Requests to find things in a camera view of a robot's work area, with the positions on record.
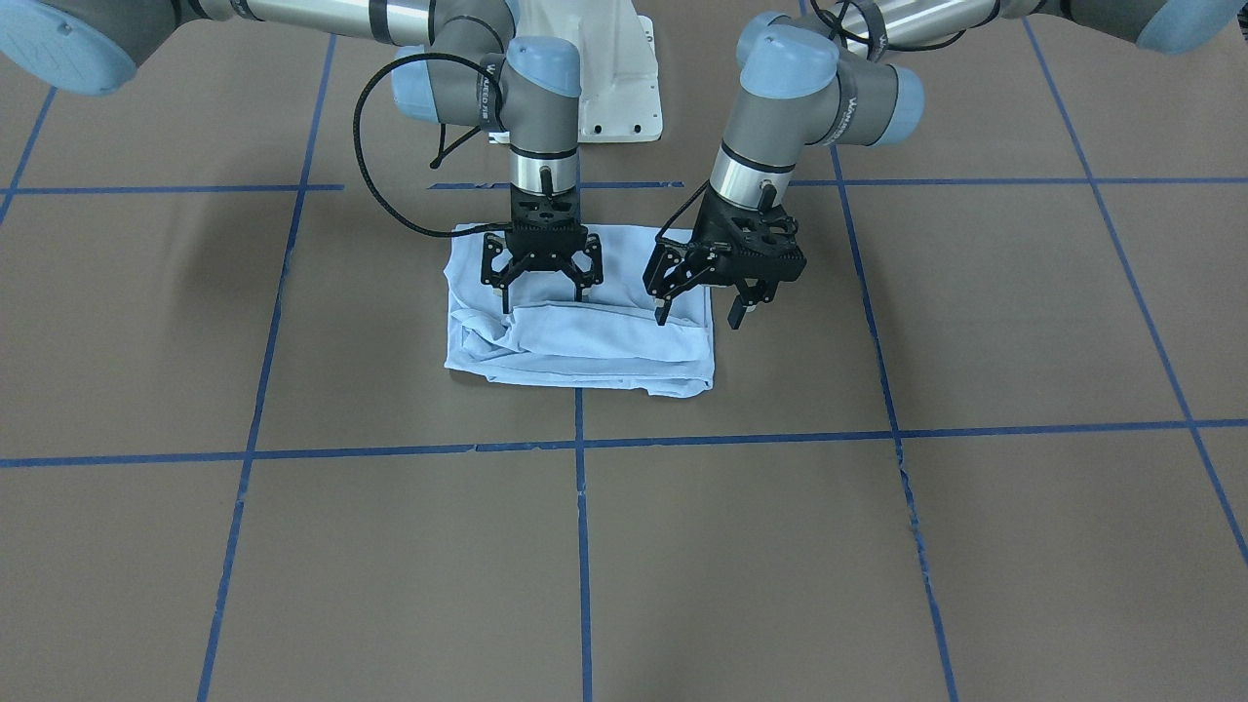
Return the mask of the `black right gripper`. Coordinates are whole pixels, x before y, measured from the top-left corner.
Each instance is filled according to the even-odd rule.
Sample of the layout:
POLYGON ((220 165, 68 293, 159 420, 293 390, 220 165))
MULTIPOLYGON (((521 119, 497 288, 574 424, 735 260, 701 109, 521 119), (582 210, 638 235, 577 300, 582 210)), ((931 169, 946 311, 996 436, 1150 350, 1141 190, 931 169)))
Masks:
POLYGON ((512 284, 527 272, 562 272, 578 304, 605 280, 602 240, 582 222, 579 189, 547 195, 510 186, 510 224, 485 235, 480 259, 480 284, 498 290, 504 315, 512 314, 512 284))

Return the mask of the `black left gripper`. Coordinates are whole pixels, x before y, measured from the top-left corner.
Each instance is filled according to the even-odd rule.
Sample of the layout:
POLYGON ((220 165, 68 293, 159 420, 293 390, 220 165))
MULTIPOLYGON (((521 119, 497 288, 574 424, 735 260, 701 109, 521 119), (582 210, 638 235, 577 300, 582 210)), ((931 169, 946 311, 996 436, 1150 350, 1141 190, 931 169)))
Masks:
POLYGON ((780 284, 799 279, 807 259, 797 245, 797 220, 782 209, 778 189, 761 192, 761 209, 741 209, 713 187, 700 187, 668 219, 641 276, 655 299, 655 324, 665 326, 671 302, 695 286, 735 286, 728 324, 739 330, 754 305, 770 302, 780 284), (694 204, 699 212, 686 244, 668 237, 675 219, 694 204))

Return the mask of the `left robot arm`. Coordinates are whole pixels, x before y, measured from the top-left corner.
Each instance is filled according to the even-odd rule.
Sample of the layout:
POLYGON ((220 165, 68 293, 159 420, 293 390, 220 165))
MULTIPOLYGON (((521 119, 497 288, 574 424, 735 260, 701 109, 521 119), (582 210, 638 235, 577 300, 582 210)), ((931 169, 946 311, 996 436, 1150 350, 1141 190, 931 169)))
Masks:
POLYGON ((782 209, 807 146, 904 141, 924 114, 924 86, 887 52, 934 52, 971 27, 1051 15, 1149 52, 1177 55, 1229 25, 1239 1, 834 1, 805 17, 763 12, 736 47, 740 90, 708 181, 691 195, 685 244, 656 236, 643 289, 666 324, 696 286, 731 286, 729 324, 773 301, 805 269, 797 220, 782 209))

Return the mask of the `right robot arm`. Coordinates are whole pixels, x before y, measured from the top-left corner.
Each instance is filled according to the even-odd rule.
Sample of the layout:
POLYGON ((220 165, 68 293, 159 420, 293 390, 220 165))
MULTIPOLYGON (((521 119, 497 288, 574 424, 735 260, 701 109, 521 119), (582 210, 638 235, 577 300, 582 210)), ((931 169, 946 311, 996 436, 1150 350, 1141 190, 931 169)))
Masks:
POLYGON ((411 119, 508 135, 509 219, 473 227, 485 237, 482 284, 503 309, 525 274, 565 275, 574 299, 605 279, 575 177, 580 54, 562 37, 520 35, 517 1, 5 1, 1 45, 27 74, 99 97, 134 80, 178 27, 233 17, 396 47, 359 92, 352 121, 361 177, 394 219, 401 212, 374 186, 361 137, 363 107, 384 80, 411 119))

